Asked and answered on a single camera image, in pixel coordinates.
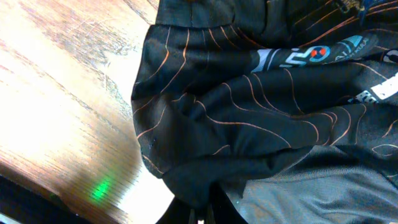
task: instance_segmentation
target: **printed logo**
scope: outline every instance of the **printed logo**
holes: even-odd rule
[[[330,49],[328,47],[315,47],[311,51],[310,62],[321,62],[330,55]]]
[[[398,63],[398,50],[390,50],[383,57],[384,62]]]
[[[348,100],[349,103],[378,103],[377,99],[367,90]]]
[[[343,41],[347,41],[353,44],[355,50],[351,50],[351,47],[347,43],[344,43]],[[341,42],[337,42],[337,44],[342,44],[347,49],[342,51],[342,53],[339,54],[338,56],[336,56],[335,62],[338,60],[348,60],[349,58],[353,57],[368,44],[368,41],[369,41],[368,38],[364,38],[360,35],[354,35],[352,37],[348,37],[347,39],[342,40]]]
[[[307,64],[305,59],[310,56],[310,62],[321,62],[330,55],[330,48],[327,46],[314,46],[307,49],[304,53],[292,52],[286,59],[289,65],[279,65],[279,67],[291,67],[291,65],[304,66]]]

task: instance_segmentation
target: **black fabric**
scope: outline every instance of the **black fabric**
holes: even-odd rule
[[[210,195],[215,223],[247,223],[235,210],[233,204],[218,184],[211,186]]]
[[[21,223],[77,223],[89,221],[0,176],[0,215]]]
[[[319,178],[316,161],[305,159],[317,145],[354,161],[341,169],[330,150],[318,158],[326,171],[361,164],[397,187],[398,2],[369,6],[361,26],[354,7],[343,13],[334,1],[278,1],[225,1],[222,13],[210,0],[160,1],[132,93],[134,127],[147,168],[193,208],[209,202],[215,182],[302,167]],[[193,4],[206,12],[187,12]],[[192,22],[206,13],[204,23]],[[391,218],[378,209],[377,217],[352,220]]]

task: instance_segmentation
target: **black cloth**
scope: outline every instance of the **black cloth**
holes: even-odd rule
[[[147,168],[193,208],[209,202],[215,182],[242,194],[251,179],[322,179],[358,166],[396,189],[398,2],[375,3],[358,17],[326,0],[160,1],[131,97]],[[341,183],[348,194],[377,195],[363,181]],[[332,211],[324,202],[311,212],[317,197],[303,213]],[[398,220],[397,201],[369,203],[378,215],[361,209],[351,220]]]

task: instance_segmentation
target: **wood grain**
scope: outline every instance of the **wood grain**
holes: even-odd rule
[[[94,223],[142,221],[143,211],[118,206],[149,175],[129,98],[157,7],[156,0],[0,1],[1,175],[59,195]],[[104,180],[109,189],[93,200]]]

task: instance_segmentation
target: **blue printed graphic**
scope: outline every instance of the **blue printed graphic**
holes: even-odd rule
[[[361,42],[362,38],[363,37],[360,35],[354,35],[354,36],[348,37],[347,39],[344,39],[344,40],[353,43],[354,47],[357,47],[359,45],[359,43]]]
[[[330,48],[327,46],[314,47],[311,51],[310,62],[321,62],[330,55]]]
[[[261,72],[264,69],[264,64],[266,63],[267,57],[269,52],[272,49],[265,49],[265,50],[258,50],[257,53],[259,54],[259,65],[253,69],[251,72]]]

